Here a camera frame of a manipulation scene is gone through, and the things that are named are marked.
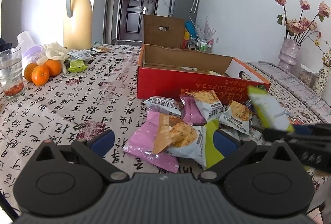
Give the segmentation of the white grey packet far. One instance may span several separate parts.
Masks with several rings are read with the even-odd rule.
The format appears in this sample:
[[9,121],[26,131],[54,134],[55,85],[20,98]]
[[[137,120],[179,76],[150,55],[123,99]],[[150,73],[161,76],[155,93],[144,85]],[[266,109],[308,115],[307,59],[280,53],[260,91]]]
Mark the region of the white grey packet far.
[[72,49],[67,52],[67,55],[74,57],[78,60],[89,60],[94,58],[87,50]]

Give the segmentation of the pink snack packet large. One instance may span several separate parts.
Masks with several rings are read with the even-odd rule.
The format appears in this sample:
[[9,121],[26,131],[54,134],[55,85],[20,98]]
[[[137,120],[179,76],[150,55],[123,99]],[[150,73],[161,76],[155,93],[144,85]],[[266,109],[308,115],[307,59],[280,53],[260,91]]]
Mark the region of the pink snack packet large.
[[168,172],[177,173],[179,164],[176,157],[161,152],[153,154],[154,142],[158,132],[160,113],[149,111],[145,123],[123,146],[123,151]]

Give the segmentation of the white cracker packet front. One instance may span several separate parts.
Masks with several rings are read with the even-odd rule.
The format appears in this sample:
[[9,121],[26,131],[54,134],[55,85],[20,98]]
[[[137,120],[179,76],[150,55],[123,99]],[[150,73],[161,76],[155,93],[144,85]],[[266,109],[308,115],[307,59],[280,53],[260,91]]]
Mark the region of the white cracker packet front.
[[153,153],[189,158],[206,167],[206,127],[193,127],[179,117],[160,114]]

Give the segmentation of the white cracker packet back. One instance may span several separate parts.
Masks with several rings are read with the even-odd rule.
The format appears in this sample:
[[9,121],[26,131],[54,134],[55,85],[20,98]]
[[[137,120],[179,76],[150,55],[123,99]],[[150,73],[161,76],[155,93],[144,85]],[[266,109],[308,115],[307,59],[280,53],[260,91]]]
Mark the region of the white cracker packet back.
[[214,90],[187,92],[186,94],[194,98],[199,112],[207,122],[219,119],[224,111],[224,106]]

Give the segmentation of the orange fruit front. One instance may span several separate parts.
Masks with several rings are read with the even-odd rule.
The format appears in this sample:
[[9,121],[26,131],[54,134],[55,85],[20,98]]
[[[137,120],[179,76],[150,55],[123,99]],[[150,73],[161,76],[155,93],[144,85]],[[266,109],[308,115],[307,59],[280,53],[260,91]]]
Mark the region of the orange fruit front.
[[31,80],[36,86],[45,85],[48,82],[49,77],[49,69],[44,65],[36,66],[31,74]]

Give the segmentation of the white cracker packet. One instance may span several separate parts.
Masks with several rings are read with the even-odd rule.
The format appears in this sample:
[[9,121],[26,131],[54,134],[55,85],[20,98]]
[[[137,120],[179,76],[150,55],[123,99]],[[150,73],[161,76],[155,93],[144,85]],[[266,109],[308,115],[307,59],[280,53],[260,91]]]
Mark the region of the white cracker packet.
[[153,153],[189,158],[206,167],[206,127],[193,127],[179,117],[160,114]]
[[207,122],[219,119],[224,111],[224,106],[214,90],[187,92],[186,94],[194,98],[199,112]]
[[219,122],[223,125],[236,129],[245,135],[250,134],[251,110],[236,101],[231,101],[228,108],[221,113]]

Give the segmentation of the pink snack packet small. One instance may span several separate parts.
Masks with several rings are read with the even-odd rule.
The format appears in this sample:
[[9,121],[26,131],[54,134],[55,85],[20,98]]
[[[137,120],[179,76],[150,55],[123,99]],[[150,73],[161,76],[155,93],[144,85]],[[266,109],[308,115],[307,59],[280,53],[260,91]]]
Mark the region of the pink snack packet small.
[[183,108],[181,110],[181,119],[191,126],[203,126],[206,120],[201,115],[198,107],[195,104],[195,99],[190,95],[181,95]]

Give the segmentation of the pink textured vase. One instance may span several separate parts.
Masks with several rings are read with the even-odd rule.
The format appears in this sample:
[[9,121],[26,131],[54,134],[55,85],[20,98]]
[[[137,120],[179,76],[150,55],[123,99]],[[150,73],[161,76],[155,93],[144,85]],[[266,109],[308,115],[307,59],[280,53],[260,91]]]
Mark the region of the pink textured vase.
[[278,55],[278,66],[287,72],[291,72],[293,67],[297,64],[300,48],[301,45],[298,42],[285,37]]

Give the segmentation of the glass jar with lid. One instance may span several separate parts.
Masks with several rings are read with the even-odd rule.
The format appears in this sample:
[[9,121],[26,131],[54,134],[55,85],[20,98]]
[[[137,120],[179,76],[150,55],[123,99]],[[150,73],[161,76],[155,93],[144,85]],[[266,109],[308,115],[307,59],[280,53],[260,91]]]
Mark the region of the glass jar with lid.
[[307,66],[304,66],[301,64],[300,72],[299,72],[299,79],[302,81],[305,85],[313,88],[313,85],[317,79],[317,73],[309,69]]

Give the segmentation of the white tissue pack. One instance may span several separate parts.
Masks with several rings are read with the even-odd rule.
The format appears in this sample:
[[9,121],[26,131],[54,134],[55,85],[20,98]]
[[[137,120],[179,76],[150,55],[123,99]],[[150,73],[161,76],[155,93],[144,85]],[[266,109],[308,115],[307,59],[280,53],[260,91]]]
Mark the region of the white tissue pack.
[[37,63],[37,61],[43,58],[45,54],[44,46],[37,45],[30,33],[24,31],[17,36],[18,48],[21,49],[22,58],[22,74],[24,74],[25,68],[30,63]]

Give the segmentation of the green white snack packet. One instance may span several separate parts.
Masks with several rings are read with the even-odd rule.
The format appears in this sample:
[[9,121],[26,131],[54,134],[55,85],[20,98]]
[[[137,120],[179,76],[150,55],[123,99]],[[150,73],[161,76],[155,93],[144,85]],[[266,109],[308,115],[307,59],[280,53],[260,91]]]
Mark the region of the green white snack packet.
[[285,109],[266,90],[248,86],[247,93],[256,115],[260,118],[265,128],[287,132],[295,131],[287,117]]

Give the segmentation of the glass cup with goji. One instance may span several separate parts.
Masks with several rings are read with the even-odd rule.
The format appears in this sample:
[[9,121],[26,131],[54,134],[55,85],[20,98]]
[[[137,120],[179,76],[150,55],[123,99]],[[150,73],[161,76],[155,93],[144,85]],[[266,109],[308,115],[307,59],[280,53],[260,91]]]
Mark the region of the glass cup with goji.
[[21,48],[1,52],[1,88],[7,98],[14,98],[24,92]]

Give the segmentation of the dark brown entrance door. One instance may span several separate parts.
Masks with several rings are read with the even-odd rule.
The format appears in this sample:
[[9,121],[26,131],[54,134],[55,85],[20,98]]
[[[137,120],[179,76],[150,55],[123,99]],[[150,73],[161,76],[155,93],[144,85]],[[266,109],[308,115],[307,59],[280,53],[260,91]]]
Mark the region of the dark brown entrance door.
[[121,0],[118,40],[142,42],[144,15],[155,15],[158,0]]

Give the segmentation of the white rubber glove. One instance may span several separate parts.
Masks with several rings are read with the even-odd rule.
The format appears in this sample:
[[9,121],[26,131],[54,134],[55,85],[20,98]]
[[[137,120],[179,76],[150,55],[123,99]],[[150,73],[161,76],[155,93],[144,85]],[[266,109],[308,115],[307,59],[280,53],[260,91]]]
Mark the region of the white rubber glove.
[[39,59],[36,61],[38,65],[44,64],[48,59],[58,60],[61,63],[62,72],[67,74],[65,60],[70,56],[67,54],[68,50],[60,46],[58,42],[48,45],[42,45],[42,52],[39,54]]

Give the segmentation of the yellow thermos jug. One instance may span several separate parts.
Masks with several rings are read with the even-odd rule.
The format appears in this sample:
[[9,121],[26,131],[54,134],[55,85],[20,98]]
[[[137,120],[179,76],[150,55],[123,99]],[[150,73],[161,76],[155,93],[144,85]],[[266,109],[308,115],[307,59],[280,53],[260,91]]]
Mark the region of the yellow thermos jug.
[[68,50],[90,49],[92,35],[92,6],[90,0],[66,0],[63,24],[63,45]]

